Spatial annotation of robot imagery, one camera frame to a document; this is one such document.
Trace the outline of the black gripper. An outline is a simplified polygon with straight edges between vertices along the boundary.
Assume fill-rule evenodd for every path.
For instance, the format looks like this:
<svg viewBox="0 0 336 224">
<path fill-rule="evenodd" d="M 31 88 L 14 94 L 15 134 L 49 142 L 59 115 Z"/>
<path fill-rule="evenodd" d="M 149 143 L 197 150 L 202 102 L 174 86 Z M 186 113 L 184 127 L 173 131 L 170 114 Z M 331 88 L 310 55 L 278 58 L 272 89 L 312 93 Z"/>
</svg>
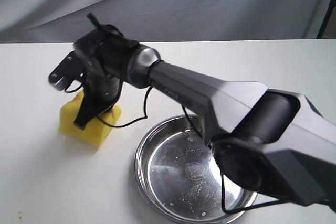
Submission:
<svg viewBox="0 0 336 224">
<path fill-rule="evenodd" d="M 117 77 L 87 74 L 83 83 L 84 98 L 74 125 L 84 130 L 92 119 L 110 110 L 118 102 L 122 86 L 123 81 Z"/>
</svg>

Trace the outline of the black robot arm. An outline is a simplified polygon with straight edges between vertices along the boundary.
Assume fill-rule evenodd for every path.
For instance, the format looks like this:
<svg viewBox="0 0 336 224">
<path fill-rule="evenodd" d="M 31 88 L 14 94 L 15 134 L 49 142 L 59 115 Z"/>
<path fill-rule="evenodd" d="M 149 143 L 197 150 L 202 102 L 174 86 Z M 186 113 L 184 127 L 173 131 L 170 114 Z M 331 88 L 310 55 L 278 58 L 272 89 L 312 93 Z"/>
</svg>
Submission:
<svg viewBox="0 0 336 224">
<path fill-rule="evenodd" d="M 88 73 L 156 88 L 196 113 L 221 174 L 241 188 L 276 204 L 335 209 L 335 126 L 305 95 L 184 69 L 102 29 L 82 36 L 74 49 Z"/>
</svg>

